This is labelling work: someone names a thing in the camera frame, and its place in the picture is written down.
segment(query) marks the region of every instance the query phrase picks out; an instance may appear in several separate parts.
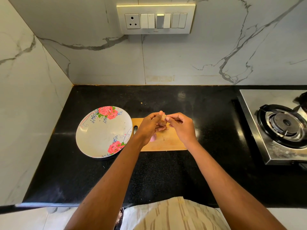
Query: backsplash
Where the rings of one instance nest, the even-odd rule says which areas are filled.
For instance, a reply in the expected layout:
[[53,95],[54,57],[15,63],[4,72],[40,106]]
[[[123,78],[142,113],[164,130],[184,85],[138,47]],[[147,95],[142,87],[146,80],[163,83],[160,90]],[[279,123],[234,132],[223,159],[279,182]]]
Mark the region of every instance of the backsplash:
[[[74,84],[307,84],[307,0],[9,0]],[[122,35],[117,4],[196,3],[189,35]]]
[[8,0],[0,0],[0,206],[21,203],[72,84]]

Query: stainless steel stove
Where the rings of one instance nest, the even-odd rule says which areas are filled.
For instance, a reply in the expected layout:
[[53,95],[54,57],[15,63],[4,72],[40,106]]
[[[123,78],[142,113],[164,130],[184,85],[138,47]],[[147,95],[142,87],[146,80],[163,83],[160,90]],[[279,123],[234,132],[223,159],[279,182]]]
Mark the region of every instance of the stainless steel stove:
[[306,90],[241,89],[241,107],[267,165],[307,163],[307,113],[294,103]]

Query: floral plate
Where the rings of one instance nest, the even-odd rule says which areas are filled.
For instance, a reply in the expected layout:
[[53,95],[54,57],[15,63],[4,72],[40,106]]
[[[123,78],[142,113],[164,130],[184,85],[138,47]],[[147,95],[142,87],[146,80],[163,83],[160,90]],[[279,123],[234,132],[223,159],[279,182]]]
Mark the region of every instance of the floral plate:
[[116,106],[104,106],[90,112],[80,122],[76,142],[85,155],[107,158],[125,147],[132,130],[127,112]]

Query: granite countertop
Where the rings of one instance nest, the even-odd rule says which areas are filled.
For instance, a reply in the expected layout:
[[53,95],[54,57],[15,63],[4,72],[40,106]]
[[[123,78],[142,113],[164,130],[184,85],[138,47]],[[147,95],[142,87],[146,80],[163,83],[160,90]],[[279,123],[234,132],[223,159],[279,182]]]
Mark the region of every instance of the granite countertop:
[[[75,141],[77,126],[90,111],[113,105],[126,110],[131,118],[159,110],[184,113],[193,119],[201,145],[266,207],[306,208],[307,172],[297,166],[264,165],[237,101],[241,88],[307,86],[74,86],[22,206],[79,205],[115,158],[84,155]],[[218,207],[188,151],[140,153],[124,206],[174,196]]]

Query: person's left hand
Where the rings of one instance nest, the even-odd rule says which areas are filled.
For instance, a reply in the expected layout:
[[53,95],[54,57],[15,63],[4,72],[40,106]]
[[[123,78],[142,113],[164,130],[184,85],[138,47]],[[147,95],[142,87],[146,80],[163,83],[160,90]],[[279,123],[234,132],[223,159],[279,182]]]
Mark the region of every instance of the person's left hand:
[[148,144],[155,132],[166,129],[166,125],[160,126],[157,124],[161,120],[162,115],[163,111],[151,113],[149,116],[145,117],[140,124],[135,133],[135,137],[141,138],[143,147]]

